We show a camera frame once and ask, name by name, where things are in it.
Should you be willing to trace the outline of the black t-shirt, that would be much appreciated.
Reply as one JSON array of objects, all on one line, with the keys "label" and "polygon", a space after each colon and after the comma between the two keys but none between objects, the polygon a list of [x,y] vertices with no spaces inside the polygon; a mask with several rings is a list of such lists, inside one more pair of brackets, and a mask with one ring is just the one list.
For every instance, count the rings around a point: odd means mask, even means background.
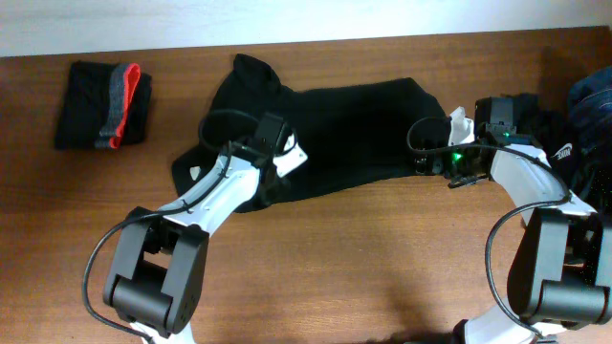
[{"label": "black t-shirt", "polygon": [[449,120],[438,100],[410,77],[374,84],[297,92],[266,62],[237,54],[196,128],[201,143],[171,165],[178,194],[207,174],[218,148],[254,133],[263,115],[282,117],[297,133],[308,160],[269,191],[239,207],[246,213],[272,204],[310,199],[343,189],[434,169],[420,150],[445,147]]}]

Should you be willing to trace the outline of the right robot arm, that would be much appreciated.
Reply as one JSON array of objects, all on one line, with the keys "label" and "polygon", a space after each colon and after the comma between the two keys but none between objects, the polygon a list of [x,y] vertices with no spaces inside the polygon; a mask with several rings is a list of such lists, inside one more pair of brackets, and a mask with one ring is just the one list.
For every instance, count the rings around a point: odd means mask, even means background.
[{"label": "right robot arm", "polygon": [[[408,130],[408,149],[429,174],[456,188],[490,180],[514,203],[485,244],[487,281],[495,301],[460,321],[452,343],[554,343],[557,335],[611,319],[611,222],[576,195],[550,163],[535,115],[514,97],[476,102],[473,118],[459,107],[422,118]],[[521,216],[525,231],[499,295],[492,246],[499,229]]]}]

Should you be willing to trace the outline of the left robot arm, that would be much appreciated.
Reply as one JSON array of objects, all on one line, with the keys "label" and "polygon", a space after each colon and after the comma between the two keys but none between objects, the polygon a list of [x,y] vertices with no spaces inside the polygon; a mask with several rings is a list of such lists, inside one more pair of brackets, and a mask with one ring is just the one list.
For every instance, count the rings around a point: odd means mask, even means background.
[{"label": "left robot arm", "polygon": [[91,311],[95,319],[144,343],[193,342],[211,236],[244,204],[273,202],[308,159],[295,129],[270,113],[249,118],[213,149],[212,167],[175,201],[136,207],[110,229],[120,237],[102,300],[120,321]]}]

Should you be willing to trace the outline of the black clothes pile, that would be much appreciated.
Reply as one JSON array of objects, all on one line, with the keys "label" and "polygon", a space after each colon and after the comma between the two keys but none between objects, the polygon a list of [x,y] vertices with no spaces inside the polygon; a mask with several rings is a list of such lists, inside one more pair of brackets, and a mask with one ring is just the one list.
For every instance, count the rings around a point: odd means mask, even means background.
[{"label": "black clothes pile", "polygon": [[611,104],[587,107],[570,120],[538,106],[534,94],[513,99],[517,131],[532,135],[567,186],[605,215],[611,214]]}]

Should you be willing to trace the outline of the blue denim garment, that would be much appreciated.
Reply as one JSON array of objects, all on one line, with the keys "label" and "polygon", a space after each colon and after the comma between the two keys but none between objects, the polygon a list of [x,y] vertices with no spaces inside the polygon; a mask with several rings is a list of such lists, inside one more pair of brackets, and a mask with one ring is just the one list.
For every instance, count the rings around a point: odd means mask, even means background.
[{"label": "blue denim garment", "polygon": [[611,67],[576,82],[568,94],[570,124],[585,151],[611,141]]}]

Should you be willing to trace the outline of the folded black garment red band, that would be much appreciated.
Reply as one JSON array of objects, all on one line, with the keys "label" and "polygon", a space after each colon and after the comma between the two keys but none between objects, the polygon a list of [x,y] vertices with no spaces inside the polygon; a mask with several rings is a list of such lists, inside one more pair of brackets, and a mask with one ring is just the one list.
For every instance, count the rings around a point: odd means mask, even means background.
[{"label": "folded black garment red band", "polygon": [[137,63],[73,63],[55,148],[116,150],[142,142],[151,95],[152,76]]}]

